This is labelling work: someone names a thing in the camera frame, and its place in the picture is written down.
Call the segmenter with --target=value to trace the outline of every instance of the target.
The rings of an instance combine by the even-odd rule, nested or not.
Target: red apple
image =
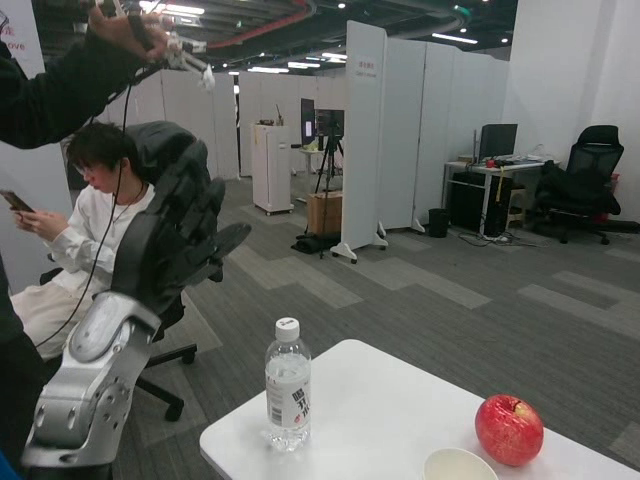
[[[478,409],[476,434],[491,458],[519,467],[540,452],[544,425],[529,404],[510,395],[495,395]]]

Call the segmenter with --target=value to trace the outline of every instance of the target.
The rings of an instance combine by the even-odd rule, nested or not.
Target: hand
[[[64,215],[54,212],[16,212],[14,221],[20,230],[33,232],[48,242],[69,226]]]
[[[165,30],[161,28],[162,17],[157,14],[143,14],[141,18],[147,30],[149,41],[153,44],[153,49],[148,52],[136,40],[127,17],[106,18],[100,7],[97,6],[89,10],[89,26],[100,38],[128,50],[143,60],[150,62],[161,60],[167,50],[167,40],[169,39]]]

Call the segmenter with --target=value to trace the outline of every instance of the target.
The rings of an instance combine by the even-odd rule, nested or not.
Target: dark hair
[[[67,143],[67,158],[79,168],[104,165],[113,171],[125,157],[129,159],[133,173],[142,178],[142,165],[135,143],[113,123],[85,125]]]

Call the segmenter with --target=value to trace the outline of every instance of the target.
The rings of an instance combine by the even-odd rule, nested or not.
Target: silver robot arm
[[[160,319],[136,300],[98,295],[40,395],[26,465],[65,469],[115,460],[133,389],[159,327]]]

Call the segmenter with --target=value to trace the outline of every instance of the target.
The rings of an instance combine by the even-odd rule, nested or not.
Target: bottle cap
[[[300,322],[295,318],[281,318],[276,322],[276,340],[295,342],[300,337]]]

